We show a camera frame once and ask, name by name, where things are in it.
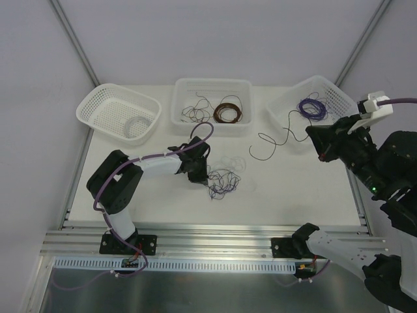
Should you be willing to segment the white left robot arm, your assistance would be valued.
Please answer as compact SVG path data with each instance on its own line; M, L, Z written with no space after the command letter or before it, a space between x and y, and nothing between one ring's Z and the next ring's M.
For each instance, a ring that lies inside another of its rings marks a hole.
M108 155L87 181L87 190L94 199L93 209L103 215L120 252L129 254L137 246L137 229L127 207L139 182L185 174L190 182L207 185L209 154L210 145L195 136L188 143L168 147L165 154L130 159L114 150Z

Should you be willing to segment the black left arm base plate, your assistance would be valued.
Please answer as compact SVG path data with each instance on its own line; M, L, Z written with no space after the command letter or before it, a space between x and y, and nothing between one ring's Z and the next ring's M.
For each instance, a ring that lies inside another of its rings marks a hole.
M156 254L157 236L144 235L134 233L126 240L132 246L142 251L146 256L154 256ZM128 255L135 254L136 251L126 244L120 242L111 233L105 233L102 236L99 254L103 255Z

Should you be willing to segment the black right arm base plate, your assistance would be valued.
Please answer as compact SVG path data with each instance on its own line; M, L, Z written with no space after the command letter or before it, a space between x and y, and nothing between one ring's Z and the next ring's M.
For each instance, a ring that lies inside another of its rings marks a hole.
M313 259L306 243L302 243L292 237L273 237L270 239L273 258L293 258L296 260Z

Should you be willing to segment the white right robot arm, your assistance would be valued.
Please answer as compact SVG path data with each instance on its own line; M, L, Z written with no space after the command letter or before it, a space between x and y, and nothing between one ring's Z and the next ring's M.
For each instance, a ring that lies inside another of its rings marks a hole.
M294 258L324 257L360 278L374 298L416 311L416 133L395 131L377 147L359 115L306 127L321 162L340 160L381 201L399 238L400 255L372 254L306 223L291 239Z

